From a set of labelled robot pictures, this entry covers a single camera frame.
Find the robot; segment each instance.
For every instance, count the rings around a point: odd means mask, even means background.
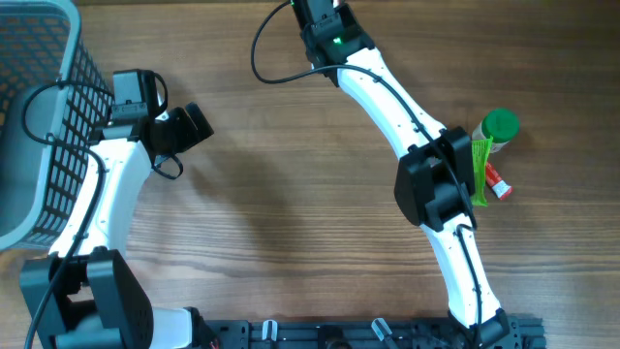
[[[286,79],[265,79],[256,69],[254,51],[268,21],[289,5],[313,68]],[[295,0],[278,6],[254,40],[252,69],[265,83],[324,74],[375,121],[398,159],[395,200],[405,217],[424,231],[437,257],[448,289],[449,316],[411,322],[378,318],[252,324],[204,321],[192,307],[152,307],[123,259],[138,193],[153,171],[161,172],[159,164],[166,158],[176,161],[182,173],[176,154],[207,139],[213,130],[196,104],[167,111],[162,77],[134,70],[114,73],[109,118],[90,136],[88,167],[69,223],[49,256],[28,261],[22,270],[20,287],[33,316],[26,347],[34,331],[44,348],[58,349],[546,347],[542,320],[508,315],[484,275],[469,200],[475,190],[469,136],[460,127],[448,130],[414,101],[348,4]],[[166,90],[164,98],[156,80]],[[24,104],[23,115],[35,96]],[[85,285],[93,300],[70,301],[67,296]]]

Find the container with green lid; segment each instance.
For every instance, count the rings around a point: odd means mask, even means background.
[[[478,125],[473,140],[488,140],[493,138],[491,152],[499,151],[519,133],[519,118],[512,111],[497,109],[490,112]]]

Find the plastic bin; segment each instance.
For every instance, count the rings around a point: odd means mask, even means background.
[[[62,233],[86,174],[87,154],[35,143],[20,124],[23,102],[59,79],[109,90],[80,38],[65,0],[0,0],[0,250],[47,249]],[[32,132],[86,144],[111,97],[86,87],[54,87],[27,112]]]

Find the wood grain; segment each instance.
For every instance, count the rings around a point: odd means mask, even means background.
[[[549,348],[620,340],[620,6],[594,1],[353,2],[406,89],[468,131],[515,110],[519,137],[491,161],[514,193],[478,208],[478,246],[510,313],[543,317]],[[396,159],[364,111],[327,79],[260,84],[252,37],[273,3],[81,7],[100,68],[164,76],[172,106],[196,101],[216,136],[153,175],[129,264],[153,304],[209,319],[444,316],[423,233],[392,197]],[[266,77],[308,68],[290,10],[258,51]],[[0,346],[30,317],[23,260],[0,254]]]

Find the red and white object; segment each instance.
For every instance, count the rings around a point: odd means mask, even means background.
[[[506,199],[512,192],[512,187],[500,177],[500,174],[489,162],[486,162],[486,184],[493,189],[500,200]]]

